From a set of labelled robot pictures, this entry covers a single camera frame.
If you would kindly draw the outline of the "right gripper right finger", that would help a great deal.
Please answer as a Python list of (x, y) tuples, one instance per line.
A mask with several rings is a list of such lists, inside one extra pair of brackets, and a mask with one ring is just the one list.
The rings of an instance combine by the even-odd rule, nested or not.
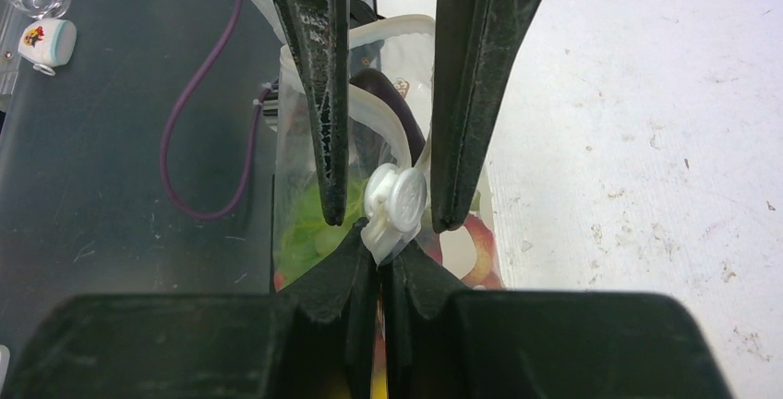
[(654, 293), (474, 290), (410, 244), (379, 269), (392, 398), (728, 398)]

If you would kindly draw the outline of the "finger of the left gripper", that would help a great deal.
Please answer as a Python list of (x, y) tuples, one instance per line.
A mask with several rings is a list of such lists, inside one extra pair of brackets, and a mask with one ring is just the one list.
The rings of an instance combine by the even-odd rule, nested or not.
[(542, 0), (438, 0), (431, 117), (431, 218), (469, 213), (501, 102)]

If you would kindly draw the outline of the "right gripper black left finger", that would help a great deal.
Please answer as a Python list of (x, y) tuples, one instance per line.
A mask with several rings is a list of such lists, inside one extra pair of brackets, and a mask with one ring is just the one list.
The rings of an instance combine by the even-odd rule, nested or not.
[(5, 398), (368, 398), (375, 262), (357, 221), (268, 295), (87, 295), (56, 309)]

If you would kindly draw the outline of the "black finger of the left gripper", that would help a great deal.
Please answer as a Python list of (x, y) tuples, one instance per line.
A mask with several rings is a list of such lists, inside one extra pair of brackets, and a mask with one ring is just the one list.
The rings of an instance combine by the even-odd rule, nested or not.
[(350, 0), (273, 0), (307, 97), (322, 213), (340, 225), (348, 183)]

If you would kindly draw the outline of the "green grape bunch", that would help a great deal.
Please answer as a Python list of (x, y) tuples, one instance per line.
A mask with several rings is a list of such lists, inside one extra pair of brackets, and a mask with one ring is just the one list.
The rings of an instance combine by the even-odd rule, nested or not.
[(365, 179), (349, 181), (346, 212), (341, 225), (325, 223), (316, 183), (306, 186), (294, 197), (274, 251), (273, 282), (277, 290), (308, 272), (340, 245), (353, 223), (364, 216), (366, 183)]

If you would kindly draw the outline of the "dark purple eggplant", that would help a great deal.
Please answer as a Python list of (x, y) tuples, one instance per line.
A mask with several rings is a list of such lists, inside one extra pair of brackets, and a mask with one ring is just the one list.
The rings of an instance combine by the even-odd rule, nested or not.
[(394, 112), (404, 129), (411, 159), (415, 163), (424, 150), (425, 136), (409, 104), (392, 82), (377, 69), (366, 68), (354, 74), (349, 83), (379, 98)]

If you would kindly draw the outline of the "clear zip top bag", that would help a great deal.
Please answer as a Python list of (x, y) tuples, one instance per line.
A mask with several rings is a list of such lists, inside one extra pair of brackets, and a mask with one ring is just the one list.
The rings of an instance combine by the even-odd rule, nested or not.
[[(435, 28), (434, 18), (409, 14), (385, 22), (379, 19), (365, 25), (358, 24), (349, 30), (348, 65), (351, 77), (366, 68), (377, 69), (386, 75), (409, 104), (425, 136), (425, 143), (431, 127)], [(272, 281), (278, 234), (282, 231), (293, 199), (306, 186), (318, 185), (307, 98), (287, 45), (281, 50), (280, 60), (282, 108), (277, 110), (273, 127), (277, 132), (277, 157), (273, 194)], [(416, 165), (419, 159), (412, 162), (404, 129), (394, 112), (379, 98), (351, 86), (351, 95), (358, 96), (358, 103), (349, 103), (348, 183), (352, 179), (368, 181), (376, 169), (386, 163), (395, 165), (400, 171)], [(490, 225), (494, 233), (491, 191), (484, 169), (471, 212)], [(421, 222), (419, 233), (422, 227), (432, 229), (429, 207), (424, 211)]]

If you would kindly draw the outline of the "red cherry tomato bunch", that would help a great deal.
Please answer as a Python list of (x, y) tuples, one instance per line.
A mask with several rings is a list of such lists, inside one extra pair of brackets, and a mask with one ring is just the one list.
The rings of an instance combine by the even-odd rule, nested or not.
[(469, 213), (458, 230), (435, 234), (422, 227), (418, 245), (438, 264), (474, 289), (501, 290), (495, 236), (490, 225)]

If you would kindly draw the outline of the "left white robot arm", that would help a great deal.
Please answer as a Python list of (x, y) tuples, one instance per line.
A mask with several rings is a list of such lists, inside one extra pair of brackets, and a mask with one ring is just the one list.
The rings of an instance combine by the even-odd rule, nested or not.
[[(469, 212), (512, 65), (542, 0), (438, 0), (431, 217), (437, 232)], [(322, 213), (340, 224), (348, 182), (350, 0), (251, 0), (292, 51), (309, 107)]]

